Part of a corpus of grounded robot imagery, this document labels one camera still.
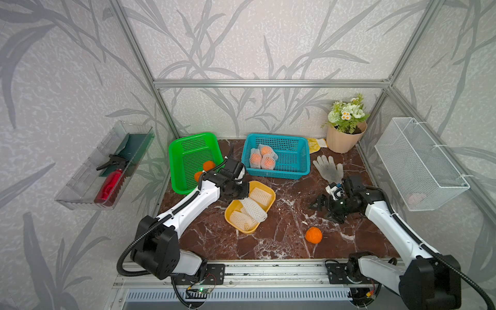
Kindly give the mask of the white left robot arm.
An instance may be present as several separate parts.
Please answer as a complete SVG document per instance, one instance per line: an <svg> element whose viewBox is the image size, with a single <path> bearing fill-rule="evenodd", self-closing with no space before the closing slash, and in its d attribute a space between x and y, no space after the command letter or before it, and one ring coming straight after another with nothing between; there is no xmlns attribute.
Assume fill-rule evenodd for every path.
<svg viewBox="0 0 496 310"><path fill-rule="evenodd" d="M134 241L117 262L122 276L185 276L194 282L207 276L205 258L180 248L180 238L204 210L221 198L241 200L248 197L244 182L245 165L232 157L208 172L200 173L193 191L174 207L156 217L146 216L137 228Z"/></svg>

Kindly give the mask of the white foam net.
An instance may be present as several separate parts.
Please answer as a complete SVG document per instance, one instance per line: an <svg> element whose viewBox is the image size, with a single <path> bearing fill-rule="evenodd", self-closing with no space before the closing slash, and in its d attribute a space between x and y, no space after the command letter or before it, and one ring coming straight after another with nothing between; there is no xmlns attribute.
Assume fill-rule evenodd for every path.
<svg viewBox="0 0 496 310"><path fill-rule="evenodd" d="M252 231L259 224L257 221L255 221L249 215L246 215L246 214L241 213L239 211L234 211L229 216L229 222L233 226L235 226L238 230L243 231L243 232Z"/></svg>
<svg viewBox="0 0 496 310"><path fill-rule="evenodd" d="M241 212L250 216L254 221L260 223L267 219L267 213L259 204L251 198L240 200L242 205Z"/></svg>
<svg viewBox="0 0 496 310"><path fill-rule="evenodd" d="M272 204L272 194L258 187L251 191L249 197L264 207L268 207Z"/></svg>

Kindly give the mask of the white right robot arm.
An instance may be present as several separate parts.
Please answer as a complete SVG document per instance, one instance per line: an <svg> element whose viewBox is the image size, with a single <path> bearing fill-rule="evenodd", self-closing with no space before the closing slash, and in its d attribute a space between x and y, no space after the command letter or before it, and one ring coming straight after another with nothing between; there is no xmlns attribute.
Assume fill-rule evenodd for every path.
<svg viewBox="0 0 496 310"><path fill-rule="evenodd" d="M408 309L458 309L462 304L459 263L451 255L429 248L418 234L393 210L387 194L365 186L359 176L331 183L317 197L311 210L324 211L325 219L343 224L350 214L359 213L373 222L394 246L403 261L386 262L369 251L349 255L346 263L328 267L332 284L373 285L399 295Z"/></svg>

